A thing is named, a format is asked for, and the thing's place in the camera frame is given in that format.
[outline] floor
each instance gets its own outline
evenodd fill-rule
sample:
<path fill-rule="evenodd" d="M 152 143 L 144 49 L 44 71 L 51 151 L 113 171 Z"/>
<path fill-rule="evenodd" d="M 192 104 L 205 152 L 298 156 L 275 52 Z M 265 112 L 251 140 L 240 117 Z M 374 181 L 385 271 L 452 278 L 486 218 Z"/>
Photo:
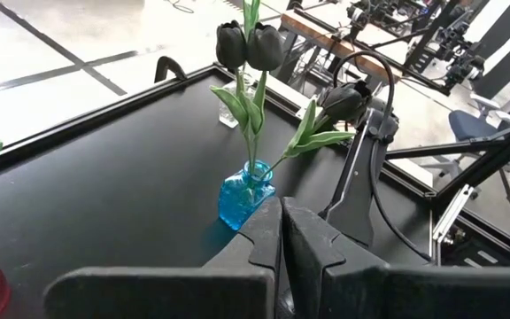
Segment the floor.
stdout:
<path fill-rule="evenodd" d="M 211 64 L 216 27 L 243 19 L 241 0 L 171 2 L 0 0 L 0 139 L 13 143 L 151 86 L 160 56 L 175 58 L 186 72 Z M 259 18 L 278 27 L 287 3 L 262 0 Z M 317 3 L 305 0 L 305 6 Z M 399 83 L 394 107 L 400 130 L 391 149 L 454 142 L 447 116 L 458 109 L 477 114 L 469 93 L 467 83 L 450 97 Z M 499 103 L 509 98 L 510 84 L 495 97 Z M 446 180 L 435 182 L 442 187 Z M 510 233 L 500 180 L 493 176 L 481 187 L 483 194 L 468 206 Z"/>

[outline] concrete floor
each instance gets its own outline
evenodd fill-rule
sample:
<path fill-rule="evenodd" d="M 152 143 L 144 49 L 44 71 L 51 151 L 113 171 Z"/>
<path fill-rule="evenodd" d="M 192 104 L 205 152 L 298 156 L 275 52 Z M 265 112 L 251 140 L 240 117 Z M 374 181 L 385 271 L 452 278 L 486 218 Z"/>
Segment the concrete floor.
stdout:
<path fill-rule="evenodd" d="M 242 1 L 229 1 L 181 0 L 178 5 L 194 11 L 186 13 L 167 0 L 0 0 L 0 139 L 15 142 L 151 86 L 162 55 L 186 72 L 211 64 L 216 27 L 243 19 Z M 260 18 L 278 27 L 288 0 L 262 3 Z M 442 75 L 443 67 L 427 76 Z M 454 142 L 447 116 L 458 109 L 477 114 L 469 93 L 467 83 L 450 97 L 399 83 L 394 107 L 400 130 L 391 149 Z M 509 98 L 510 84 L 495 99 Z M 495 177 L 468 205 L 510 233 L 510 207 Z M 437 187 L 443 183 L 436 180 Z"/>

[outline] blue glass vase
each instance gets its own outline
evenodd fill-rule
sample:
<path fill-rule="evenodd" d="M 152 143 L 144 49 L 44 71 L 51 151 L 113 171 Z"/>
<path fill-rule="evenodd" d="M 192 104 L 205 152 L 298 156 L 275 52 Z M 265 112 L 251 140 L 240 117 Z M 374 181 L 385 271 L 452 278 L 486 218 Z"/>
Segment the blue glass vase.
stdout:
<path fill-rule="evenodd" d="M 261 179 L 269 168 L 267 163 L 256 160 L 255 169 L 249 174 L 247 161 L 242 170 L 226 178 L 221 185 L 218 199 L 220 218 L 232 230 L 239 230 L 265 199 L 274 195 L 274 186 L 270 183 L 273 172 Z"/>

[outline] black table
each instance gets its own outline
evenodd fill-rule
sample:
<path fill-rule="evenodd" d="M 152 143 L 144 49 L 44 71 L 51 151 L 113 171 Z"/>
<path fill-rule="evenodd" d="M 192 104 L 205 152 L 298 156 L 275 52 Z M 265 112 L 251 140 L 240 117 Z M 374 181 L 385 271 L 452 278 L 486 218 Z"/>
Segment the black table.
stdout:
<path fill-rule="evenodd" d="M 239 129 L 218 122 L 219 100 L 209 86 L 230 80 L 210 66 L 4 149 L 0 267 L 12 300 L 1 318 L 43 318 L 44 288 L 76 268 L 197 267 L 226 245 L 234 232 L 218 219 L 220 185 L 243 166 L 247 151 Z M 294 105 L 267 95 L 258 157 L 273 162 L 298 119 Z M 274 172 L 277 195 L 320 211 L 332 199 L 346 152 L 336 146 L 285 161 Z M 402 190 L 379 187 L 396 225 L 425 246 L 429 217 Z M 374 253 L 423 263 L 376 209 L 372 221 Z"/>

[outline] blue chair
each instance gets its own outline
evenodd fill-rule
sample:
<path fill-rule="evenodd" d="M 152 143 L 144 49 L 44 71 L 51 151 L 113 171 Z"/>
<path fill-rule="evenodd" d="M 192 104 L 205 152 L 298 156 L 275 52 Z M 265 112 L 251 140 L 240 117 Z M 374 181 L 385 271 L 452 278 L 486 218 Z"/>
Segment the blue chair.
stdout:
<path fill-rule="evenodd" d="M 485 97 L 480 97 L 476 94 L 471 94 L 469 97 L 471 97 L 471 99 L 473 99 L 477 104 L 480 115 L 479 117 L 476 117 L 461 110 L 452 111 L 448 115 L 450 128 L 456 137 L 456 141 L 465 142 L 484 139 L 502 139 L 506 134 L 510 133 L 510 113 L 500 111 L 498 103 Z M 489 112 L 494 112 L 501 119 L 501 123 L 497 128 L 487 122 Z M 452 178 L 454 178 L 462 171 L 460 167 L 460 161 L 462 159 L 465 157 L 478 159 L 480 156 L 480 153 L 464 153 L 457 159 L 447 159 L 442 155 L 437 155 L 433 157 L 437 160 L 437 163 L 422 165 L 422 167 L 441 169 L 442 171 L 438 175 L 439 177 L 444 177 L 449 174 Z M 510 164 L 503 167 L 503 169 L 510 172 Z M 481 190 L 479 188 L 475 188 L 474 192 L 472 192 L 471 199 L 477 198 L 480 191 Z"/>

